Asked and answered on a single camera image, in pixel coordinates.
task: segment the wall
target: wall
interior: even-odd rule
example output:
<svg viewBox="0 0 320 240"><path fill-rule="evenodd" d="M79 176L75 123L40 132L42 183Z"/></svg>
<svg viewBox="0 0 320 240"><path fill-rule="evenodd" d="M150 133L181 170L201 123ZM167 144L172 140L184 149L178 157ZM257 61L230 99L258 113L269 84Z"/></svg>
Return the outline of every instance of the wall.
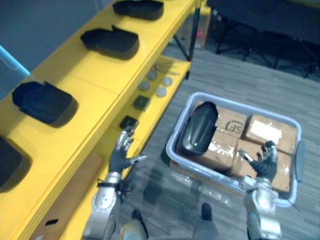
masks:
<svg viewBox="0 0 320 240"><path fill-rule="evenodd" d="M92 18L97 6L94 0L0 0L0 45L31 72ZM0 100L21 80L0 60Z"/></svg>

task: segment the sf logo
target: sf logo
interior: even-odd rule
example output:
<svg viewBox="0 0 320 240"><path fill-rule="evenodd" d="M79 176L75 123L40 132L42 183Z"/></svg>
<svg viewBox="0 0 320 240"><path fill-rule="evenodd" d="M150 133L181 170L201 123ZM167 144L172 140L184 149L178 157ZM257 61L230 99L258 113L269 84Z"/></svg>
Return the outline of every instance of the sf logo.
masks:
<svg viewBox="0 0 320 240"><path fill-rule="evenodd" d="M231 132L235 132L236 134L240 134L243 128L243 124L242 122L239 121L229 121L226 125L225 125L225 130L231 131Z"/></svg>

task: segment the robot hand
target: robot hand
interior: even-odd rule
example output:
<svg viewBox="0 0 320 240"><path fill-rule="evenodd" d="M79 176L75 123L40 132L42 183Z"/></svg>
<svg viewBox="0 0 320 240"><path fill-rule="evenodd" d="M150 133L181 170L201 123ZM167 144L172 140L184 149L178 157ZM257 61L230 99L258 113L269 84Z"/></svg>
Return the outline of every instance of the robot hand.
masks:
<svg viewBox="0 0 320 240"><path fill-rule="evenodd" d="M134 134L133 127L127 126L120 134L115 147L112 151L109 160L109 172L116 172L121 174L122 171L135 163L146 160L146 155L135 156L132 158L126 158L127 151L134 141L131 137Z"/></svg>
<svg viewBox="0 0 320 240"><path fill-rule="evenodd" d="M248 153L246 153L242 149L239 150L239 154L250 163L252 168L257 173L257 178L268 179L270 183L272 183L277 174L277 148L273 141L267 141L265 145L267 149L264 146L261 147L263 151L263 158L259 152L257 153L258 161L254 160Z"/></svg>
<svg viewBox="0 0 320 240"><path fill-rule="evenodd" d="M247 232L250 240L279 240L281 228L275 218L275 200L278 193L272 190L271 183L277 173L278 156L275 144L266 142L263 146L263 157L257 153L258 161L243 150L239 154L247 160L257 172L256 180L245 176L240 186L246 190L243 199L247 211Z"/></svg>
<svg viewBox="0 0 320 240"><path fill-rule="evenodd" d="M133 142L134 131L127 127L121 132L109 159L109 172L104 181L98 182L98 191L92 200L90 216L85 224L82 239L110 240L116 227L116 214L121 200L122 171L133 164L146 160L146 155L127 157L127 151Z"/></svg>

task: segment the gray carpet floor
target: gray carpet floor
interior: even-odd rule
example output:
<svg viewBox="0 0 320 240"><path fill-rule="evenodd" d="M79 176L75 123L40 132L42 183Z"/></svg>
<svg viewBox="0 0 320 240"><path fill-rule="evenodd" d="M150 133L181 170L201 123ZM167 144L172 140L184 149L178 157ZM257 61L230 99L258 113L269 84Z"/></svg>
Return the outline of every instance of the gray carpet floor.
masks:
<svg viewBox="0 0 320 240"><path fill-rule="evenodd" d="M174 47L167 55L181 57ZM242 198L209 187L170 169L161 158L172 127L188 97L206 92L273 111L297 120L306 142L304 179L298 185L296 207L277 208L284 240L320 239L320 83L264 66L242 62L210 50L196 50L190 79L184 81L150 137L144 154L129 177L134 190L122 205L113 239L140 209L152 239L189 238L200 218L203 202L210 203L222 240L246 240L246 210Z"/></svg>

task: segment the white plastic bin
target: white plastic bin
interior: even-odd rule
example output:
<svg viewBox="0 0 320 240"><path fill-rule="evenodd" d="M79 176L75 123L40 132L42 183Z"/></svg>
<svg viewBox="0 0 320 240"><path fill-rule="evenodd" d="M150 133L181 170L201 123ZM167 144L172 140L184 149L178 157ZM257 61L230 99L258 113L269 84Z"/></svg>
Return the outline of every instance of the white plastic bin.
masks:
<svg viewBox="0 0 320 240"><path fill-rule="evenodd" d="M214 96L204 92L196 92L192 94L184 107L181 115L173 129L173 132L167 142L166 145L166 153L170 157L171 160L175 161L180 167L188 169L197 174L203 175L208 179L211 179L217 183L220 183L228 188L232 188L234 191L239 193L244 193L244 190L239 187L239 181L233 178L230 178L226 175L223 175L220 172L202 166L194 161L191 161L183 156L176 154L176 143L179 138L180 132L184 128L187 123L191 111L193 110L197 101L210 101L216 104L217 106L239 112L245 114L247 116L251 116L252 114L262 115L274 120L277 120L282 123L286 123L288 125L294 126L297 128L297 138L296 138L296 148L301 140L301 126L300 124L292 118L266 111L257 107L253 107L250 105L242 104L239 102L231 101L222 97ZM290 207L295 201L297 197L297 187L298 181L296 177L296 162L299 160L299 157L302 158L303 154L297 154L297 150L295 154L292 155L292 163L291 163L291 181L290 181L290 191L288 193L282 192L279 194L279 197L276 199L275 204L282 208Z"/></svg>

